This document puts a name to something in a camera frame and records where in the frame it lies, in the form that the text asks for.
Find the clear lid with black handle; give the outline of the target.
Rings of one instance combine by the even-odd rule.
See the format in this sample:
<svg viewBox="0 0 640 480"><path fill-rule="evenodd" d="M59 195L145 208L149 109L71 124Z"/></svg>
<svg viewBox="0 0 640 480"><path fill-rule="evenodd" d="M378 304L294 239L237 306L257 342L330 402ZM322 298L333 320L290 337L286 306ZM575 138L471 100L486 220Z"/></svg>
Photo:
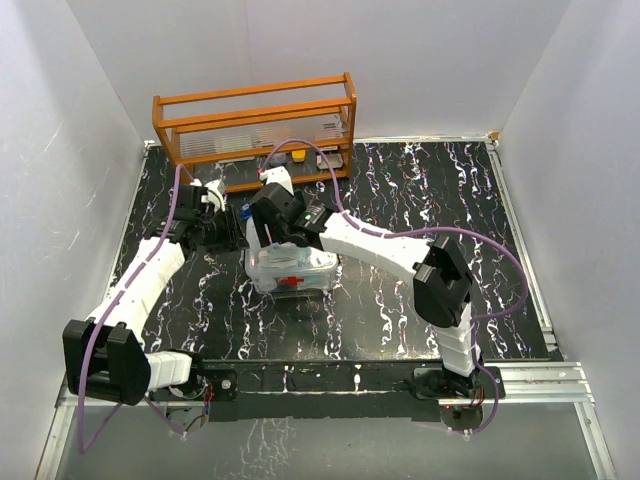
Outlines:
<svg viewBox="0 0 640 480"><path fill-rule="evenodd" d="M336 254L313 247L286 243L263 248L252 218L246 223L246 239L249 248L244 252L244 266L252 277L328 274L339 264Z"/></svg>

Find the clear medicine kit box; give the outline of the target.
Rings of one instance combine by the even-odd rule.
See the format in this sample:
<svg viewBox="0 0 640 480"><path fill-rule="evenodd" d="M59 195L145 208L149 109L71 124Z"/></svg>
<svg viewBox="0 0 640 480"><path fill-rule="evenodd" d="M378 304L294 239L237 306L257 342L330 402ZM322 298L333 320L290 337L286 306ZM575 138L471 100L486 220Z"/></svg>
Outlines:
<svg viewBox="0 0 640 480"><path fill-rule="evenodd" d="M246 223L249 248L243 253L244 268L254 289L261 294L317 290L331 291L340 264L335 253L293 243L260 245L252 218Z"/></svg>

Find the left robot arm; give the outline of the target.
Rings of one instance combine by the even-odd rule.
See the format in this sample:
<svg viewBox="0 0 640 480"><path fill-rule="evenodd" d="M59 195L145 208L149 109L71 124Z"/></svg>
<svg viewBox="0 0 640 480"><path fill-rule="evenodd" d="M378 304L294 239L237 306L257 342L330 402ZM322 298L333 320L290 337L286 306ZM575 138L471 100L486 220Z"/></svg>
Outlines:
<svg viewBox="0 0 640 480"><path fill-rule="evenodd" d="M70 321L62 334L69 390L77 396L136 405L148 393L173 387L194 399L207 376L193 355L147 353L143 330L172 277L195 253L239 251L248 243L220 180L179 186L173 213L157 218L114 290L87 319Z"/></svg>

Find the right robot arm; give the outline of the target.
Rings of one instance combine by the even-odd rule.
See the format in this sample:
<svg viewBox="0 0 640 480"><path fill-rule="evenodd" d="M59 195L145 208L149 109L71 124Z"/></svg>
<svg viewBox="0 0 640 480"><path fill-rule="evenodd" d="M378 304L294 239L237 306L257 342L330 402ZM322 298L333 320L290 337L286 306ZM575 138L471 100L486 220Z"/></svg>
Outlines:
<svg viewBox="0 0 640 480"><path fill-rule="evenodd" d="M439 344L442 373L423 382L423 394L470 398L482 382L471 333L472 274L458 244L439 236L432 244L359 222L321 202L307 204L284 186L264 186L250 201L262 247L297 247L354 258L396 276L412 288L417 316L430 324Z"/></svg>

